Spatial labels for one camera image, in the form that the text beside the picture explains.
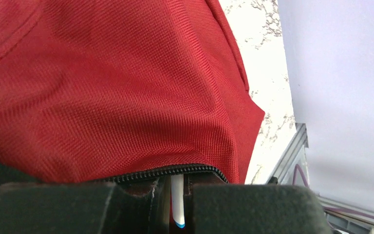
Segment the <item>blue white pen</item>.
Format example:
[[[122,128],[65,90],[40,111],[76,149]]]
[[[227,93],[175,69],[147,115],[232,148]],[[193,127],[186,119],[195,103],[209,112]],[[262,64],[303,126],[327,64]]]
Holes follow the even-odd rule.
[[[171,176],[171,209],[172,218],[180,229],[185,227],[184,212],[184,175]]]

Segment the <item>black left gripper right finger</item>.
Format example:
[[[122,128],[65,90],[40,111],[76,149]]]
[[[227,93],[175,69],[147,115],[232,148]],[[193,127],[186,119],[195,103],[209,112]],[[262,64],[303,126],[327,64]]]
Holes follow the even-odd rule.
[[[193,201],[192,193],[195,185],[225,185],[214,173],[198,173],[184,175],[184,214],[185,214],[185,234],[194,233],[193,223]]]

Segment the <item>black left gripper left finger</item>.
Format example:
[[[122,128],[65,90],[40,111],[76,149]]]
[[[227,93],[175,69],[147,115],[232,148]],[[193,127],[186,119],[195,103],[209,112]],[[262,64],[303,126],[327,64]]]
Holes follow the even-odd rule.
[[[169,177],[125,185],[123,190],[122,233],[169,233]]]

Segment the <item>red student backpack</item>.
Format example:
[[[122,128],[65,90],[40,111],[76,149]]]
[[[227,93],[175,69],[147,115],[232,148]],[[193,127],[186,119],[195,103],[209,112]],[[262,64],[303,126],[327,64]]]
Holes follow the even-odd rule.
[[[0,164],[45,182],[215,170],[264,117],[217,0],[0,0]]]

